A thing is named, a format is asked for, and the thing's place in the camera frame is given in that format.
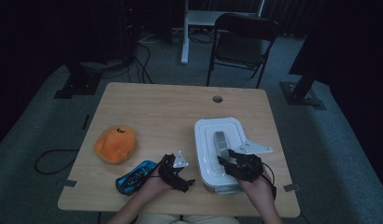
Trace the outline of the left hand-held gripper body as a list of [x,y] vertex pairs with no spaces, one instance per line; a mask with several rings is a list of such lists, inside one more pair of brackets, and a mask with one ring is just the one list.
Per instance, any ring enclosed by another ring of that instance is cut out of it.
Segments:
[[166,184],[170,185],[173,189],[180,190],[180,180],[183,178],[178,175],[178,170],[173,167],[175,158],[174,154],[165,154],[158,164],[158,172]]

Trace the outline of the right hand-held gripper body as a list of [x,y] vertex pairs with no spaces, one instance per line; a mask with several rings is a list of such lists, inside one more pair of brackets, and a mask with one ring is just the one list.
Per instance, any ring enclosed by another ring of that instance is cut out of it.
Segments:
[[234,159],[228,154],[227,161],[230,164],[226,167],[226,174],[248,182],[253,182],[264,171],[265,163],[259,157],[259,154],[273,151],[270,147],[252,141],[246,141],[233,150],[239,153],[240,156]]

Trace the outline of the white storage box lid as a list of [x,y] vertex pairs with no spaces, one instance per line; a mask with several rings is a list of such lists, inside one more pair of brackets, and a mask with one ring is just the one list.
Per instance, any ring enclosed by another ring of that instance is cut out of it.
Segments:
[[218,161],[214,133],[223,132],[230,149],[246,141],[241,123],[235,118],[199,119],[194,125],[196,153],[204,184],[212,189],[238,188],[237,181],[227,175]]

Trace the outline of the clear plastic storage box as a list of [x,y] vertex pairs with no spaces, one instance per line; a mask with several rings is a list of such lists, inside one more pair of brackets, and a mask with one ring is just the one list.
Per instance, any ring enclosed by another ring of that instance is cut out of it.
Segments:
[[235,194],[243,191],[236,181],[206,184],[206,187],[217,194]]

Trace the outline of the blue toy car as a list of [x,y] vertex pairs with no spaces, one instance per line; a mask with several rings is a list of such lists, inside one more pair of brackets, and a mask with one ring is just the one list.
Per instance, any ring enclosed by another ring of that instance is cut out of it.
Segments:
[[131,196],[143,186],[157,163],[154,161],[142,161],[132,171],[119,177],[115,181],[116,189],[120,194]]

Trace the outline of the orange plush toy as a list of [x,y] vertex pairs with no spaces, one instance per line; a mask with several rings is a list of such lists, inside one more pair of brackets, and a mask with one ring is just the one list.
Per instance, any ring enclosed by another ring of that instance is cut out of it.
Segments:
[[93,145],[96,155],[110,164],[126,161],[135,148],[135,131],[127,125],[115,125],[106,129]]

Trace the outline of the person's left hand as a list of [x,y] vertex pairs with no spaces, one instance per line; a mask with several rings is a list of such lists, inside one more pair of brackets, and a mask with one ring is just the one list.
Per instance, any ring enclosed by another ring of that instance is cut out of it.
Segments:
[[159,176],[158,170],[155,170],[141,187],[137,195],[141,196],[143,201],[149,202],[170,189],[172,189],[172,187],[166,184]]

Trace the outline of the person's right hand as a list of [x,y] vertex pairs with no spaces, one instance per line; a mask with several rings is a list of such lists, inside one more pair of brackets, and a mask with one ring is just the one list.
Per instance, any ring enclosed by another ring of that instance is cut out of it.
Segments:
[[253,182],[239,180],[238,183],[259,213],[276,209],[271,178],[266,171]]

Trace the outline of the person's beige pants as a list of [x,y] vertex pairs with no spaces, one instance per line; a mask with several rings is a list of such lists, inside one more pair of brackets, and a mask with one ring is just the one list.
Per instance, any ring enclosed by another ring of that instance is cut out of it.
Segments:
[[135,224],[240,224],[235,217],[142,214]]

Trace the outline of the black slanted stand with base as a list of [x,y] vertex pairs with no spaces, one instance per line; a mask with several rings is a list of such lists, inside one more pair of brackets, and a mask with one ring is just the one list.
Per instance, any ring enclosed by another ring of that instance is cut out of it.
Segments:
[[313,35],[308,35],[291,65],[289,74],[299,75],[301,78],[297,82],[280,82],[289,105],[310,105],[315,109],[325,109],[323,102],[312,90],[313,83],[317,79],[320,59],[316,44],[317,39]]

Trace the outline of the black folding chair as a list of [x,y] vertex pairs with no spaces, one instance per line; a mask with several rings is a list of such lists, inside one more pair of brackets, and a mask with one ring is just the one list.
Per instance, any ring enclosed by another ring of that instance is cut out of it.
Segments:
[[256,88],[259,88],[270,50],[279,35],[277,22],[256,16],[224,13],[216,19],[213,32],[206,85],[210,84],[215,65],[219,64],[252,70],[252,78],[260,70],[256,84]]

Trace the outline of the black stand with square base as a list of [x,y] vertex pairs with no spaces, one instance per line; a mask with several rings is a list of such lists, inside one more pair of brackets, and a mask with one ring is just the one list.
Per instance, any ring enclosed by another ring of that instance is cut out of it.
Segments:
[[69,77],[60,90],[57,90],[55,99],[71,99],[74,95],[95,95],[101,72],[90,71],[80,62],[69,62],[66,65]]

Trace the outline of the dark computer tower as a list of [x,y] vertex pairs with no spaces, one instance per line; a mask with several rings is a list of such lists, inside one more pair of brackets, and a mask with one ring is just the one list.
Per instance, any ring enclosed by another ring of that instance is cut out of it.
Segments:
[[118,56],[124,63],[131,63],[135,57],[139,34],[138,1],[119,0],[120,46]]

